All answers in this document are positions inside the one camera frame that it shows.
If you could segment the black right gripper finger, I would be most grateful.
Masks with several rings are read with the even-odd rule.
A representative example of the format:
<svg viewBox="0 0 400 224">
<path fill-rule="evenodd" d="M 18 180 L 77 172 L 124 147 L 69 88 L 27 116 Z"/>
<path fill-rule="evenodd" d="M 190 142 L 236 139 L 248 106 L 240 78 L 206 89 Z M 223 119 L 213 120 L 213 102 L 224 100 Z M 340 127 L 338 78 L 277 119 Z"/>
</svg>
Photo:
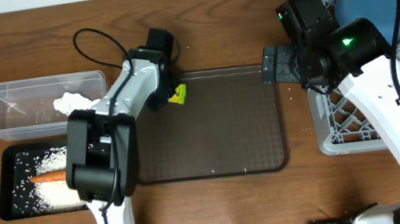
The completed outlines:
<svg viewBox="0 0 400 224">
<path fill-rule="evenodd" d="M 265 47 L 262 52 L 262 81 L 267 84 L 275 83 L 277 80 L 277 47 Z"/>
<path fill-rule="evenodd" d="M 296 51 L 291 46 L 277 46 L 276 48 L 276 75 L 280 83 L 298 83 L 299 77 Z"/>
</svg>

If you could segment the white tissue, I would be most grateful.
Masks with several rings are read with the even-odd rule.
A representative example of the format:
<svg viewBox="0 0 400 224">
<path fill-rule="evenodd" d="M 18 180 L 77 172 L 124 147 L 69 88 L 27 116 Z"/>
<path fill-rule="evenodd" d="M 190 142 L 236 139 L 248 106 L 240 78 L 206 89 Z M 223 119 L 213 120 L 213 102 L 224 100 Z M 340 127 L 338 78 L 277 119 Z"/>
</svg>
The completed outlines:
<svg viewBox="0 0 400 224">
<path fill-rule="evenodd" d="M 101 99 L 90 100 L 81 94 L 73 94 L 65 92 L 60 99 L 56 99 L 53 102 L 53 107 L 55 110 L 63 113 L 66 116 L 72 114 L 75 110 L 88 110 L 96 105 Z"/>
</svg>

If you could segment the orange carrot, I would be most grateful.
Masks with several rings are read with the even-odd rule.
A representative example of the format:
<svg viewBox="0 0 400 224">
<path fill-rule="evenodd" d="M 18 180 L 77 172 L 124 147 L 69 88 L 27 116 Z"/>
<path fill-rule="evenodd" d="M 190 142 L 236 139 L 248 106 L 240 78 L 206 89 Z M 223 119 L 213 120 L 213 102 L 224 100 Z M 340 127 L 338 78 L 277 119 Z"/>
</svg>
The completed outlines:
<svg viewBox="0 0 400 224">
<path fill-rule="evenodd" d="M 45 173 L 41 175 L 36 175 L 32 177 L 32 183 L 46 183 L 46 182 L 61 182 L 66 180 L 66 170 L 51 171 L 50 173 Z"/>
</svg>

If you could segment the white rice pile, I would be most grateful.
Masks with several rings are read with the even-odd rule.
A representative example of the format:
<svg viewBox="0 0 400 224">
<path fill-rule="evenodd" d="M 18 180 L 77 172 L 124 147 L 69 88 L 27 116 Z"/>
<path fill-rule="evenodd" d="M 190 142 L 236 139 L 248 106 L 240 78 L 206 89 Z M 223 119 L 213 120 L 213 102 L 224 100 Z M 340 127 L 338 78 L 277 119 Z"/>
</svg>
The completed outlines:
<svg viewBox="0 0 400 224">
<path fill-rule="evenodd" d="M 64 146 L 19 152 L 13 161 L 11 212 L 16 218 L 78 211 L 85 208 L 66 181 L 34 182 L 34 178 L 65 169 L 67 149 Z"/>
</svg>

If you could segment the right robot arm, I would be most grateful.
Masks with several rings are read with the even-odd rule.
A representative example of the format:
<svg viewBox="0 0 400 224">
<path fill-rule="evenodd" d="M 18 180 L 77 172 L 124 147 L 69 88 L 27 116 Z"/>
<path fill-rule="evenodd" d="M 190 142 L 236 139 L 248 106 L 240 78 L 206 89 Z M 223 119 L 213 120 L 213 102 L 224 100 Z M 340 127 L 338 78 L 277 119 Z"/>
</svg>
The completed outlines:
<svg viewBox="0 0 400 224">
<path fill-rule="evenodd" d="M 264 48 L 262 81 L 338 88 L 372 124 L 400 166 L 400 73 L 390 49 L 364 18 L 317 31 L 311 40 L 300 32 L 291 46 Z M 400 204 L 377 204 L 351 223 L 400 224 Z"/>
</svg>

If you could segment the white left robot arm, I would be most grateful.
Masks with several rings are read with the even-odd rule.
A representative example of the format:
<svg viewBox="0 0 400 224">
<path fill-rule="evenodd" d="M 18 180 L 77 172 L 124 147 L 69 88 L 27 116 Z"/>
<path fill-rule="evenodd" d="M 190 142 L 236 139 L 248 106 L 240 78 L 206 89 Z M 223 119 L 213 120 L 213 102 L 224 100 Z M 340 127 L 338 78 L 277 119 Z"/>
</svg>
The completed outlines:
<svg viewBox="0 0 400 224">
<path fill-rule="evenodd" d="M 131 196 L 138 180 L 136 120 L 143 108 L 162 108 L 175 94 L 173 42 L 125 53 L 121 72 L 92 108 L 68 118 L 66 181 L 97 224 L 135 224 Z"/>
</svg>

